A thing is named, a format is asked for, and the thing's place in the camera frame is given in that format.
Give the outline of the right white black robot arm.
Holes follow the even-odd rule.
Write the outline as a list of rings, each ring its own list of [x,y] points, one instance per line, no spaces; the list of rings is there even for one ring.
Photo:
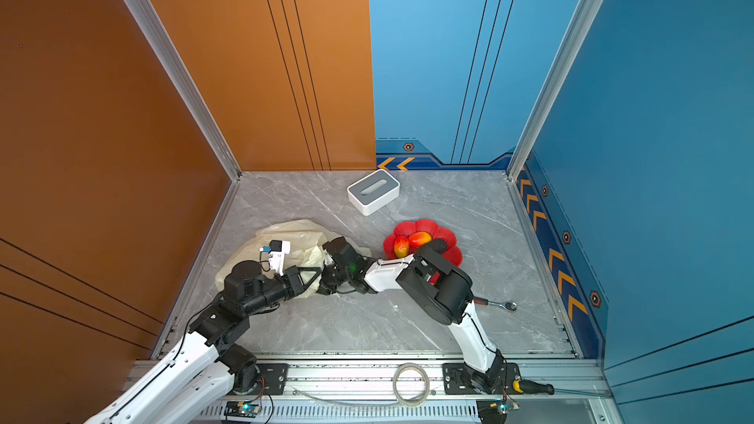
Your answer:
[[[437,251],[441,241],[394,260],[368,258],[340,237],[323,245],[320,294],[343,284],[360,294],[405,292],[431,319],[447,326],[463,354],[465,374],[477,391],[492,395],[503,386],[506,359],[479,320],[472,280]]]

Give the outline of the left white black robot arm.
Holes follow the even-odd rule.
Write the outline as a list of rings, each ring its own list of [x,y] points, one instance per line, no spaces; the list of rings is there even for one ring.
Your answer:
[[[249,318],[275,310],[303,294],[321,276],[320,267],[291,267],[282,274],[242,261],[223,290],[198,314],[180,343],[90,423],[151,423],[159,418],[188,423],[229,392],[264,387],[256,356],[237,344]]]

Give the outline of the cream plastic bag orange prints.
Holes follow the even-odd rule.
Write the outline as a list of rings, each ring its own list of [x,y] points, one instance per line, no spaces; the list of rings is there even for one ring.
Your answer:
[[[291,243],[291,252],[285,257],[285,270],[282,277],[287,278],[287,270],[291,267],[321,267],[322,272],[324,268],[323,245],[332,239],[339,237],[328,237],[327,232],[322,229],[321,226],[316,225],[308,220],[302,220],[296,222],[296,227],[289,231],[285,225],[274,226],[264,231],[260,236],[252,239],[249,243],[244,245],[239,252],[233,257],[233,262],[226,265],[221,270],[223,276],[216,279],[216,286],[219,290],[218,296],[216,296],[214,303],[224,307],[223,304],[223,290],[224,280],[228,274],[231,273],[232,268],[246,260],[253,260],[259,262],[259,249],[269,244],[269,241],[273,239],[280,239],[281,241],[289,241]],[[354,247],[360,254],[370,257],[368,264],[373,262],[372,257],[361,249]],[[267,270],[266,264],[261,264],[263,273],[272,278],[276,276],[272,271]]]

